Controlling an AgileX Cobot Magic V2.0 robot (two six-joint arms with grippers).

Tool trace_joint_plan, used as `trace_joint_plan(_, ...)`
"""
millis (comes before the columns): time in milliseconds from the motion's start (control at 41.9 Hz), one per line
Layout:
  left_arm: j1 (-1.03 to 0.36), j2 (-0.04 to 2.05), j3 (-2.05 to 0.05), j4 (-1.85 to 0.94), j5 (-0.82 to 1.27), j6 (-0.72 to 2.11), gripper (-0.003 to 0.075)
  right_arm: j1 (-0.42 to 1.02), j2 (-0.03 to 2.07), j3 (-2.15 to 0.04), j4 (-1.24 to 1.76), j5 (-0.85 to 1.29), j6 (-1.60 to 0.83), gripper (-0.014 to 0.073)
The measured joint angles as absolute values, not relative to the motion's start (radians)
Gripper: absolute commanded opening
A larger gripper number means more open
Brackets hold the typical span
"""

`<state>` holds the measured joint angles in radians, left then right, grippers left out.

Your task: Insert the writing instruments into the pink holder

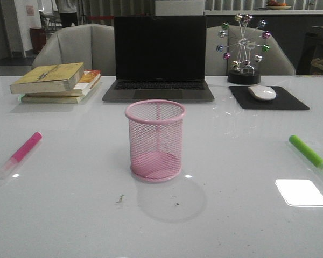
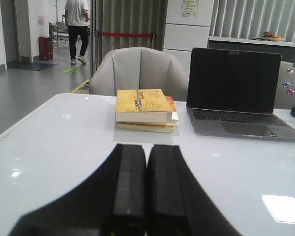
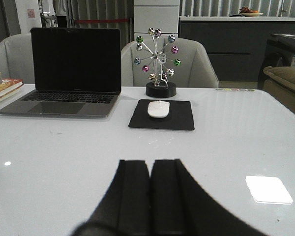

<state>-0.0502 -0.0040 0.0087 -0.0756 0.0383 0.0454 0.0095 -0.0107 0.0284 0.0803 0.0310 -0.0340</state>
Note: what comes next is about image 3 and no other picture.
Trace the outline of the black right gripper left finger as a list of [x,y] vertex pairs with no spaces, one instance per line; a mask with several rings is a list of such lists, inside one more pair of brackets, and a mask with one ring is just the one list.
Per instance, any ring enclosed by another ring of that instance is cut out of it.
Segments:
[[120,160],[115,176],[89,219],[74,236],[148,236],[149,173],[142,160]]

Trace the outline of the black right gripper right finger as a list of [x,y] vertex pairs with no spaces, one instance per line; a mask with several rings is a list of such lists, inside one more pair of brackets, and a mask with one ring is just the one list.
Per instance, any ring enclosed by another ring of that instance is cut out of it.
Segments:
[[216,202],[179,159],[156,160],[151,173],[154,236],[261,236]]

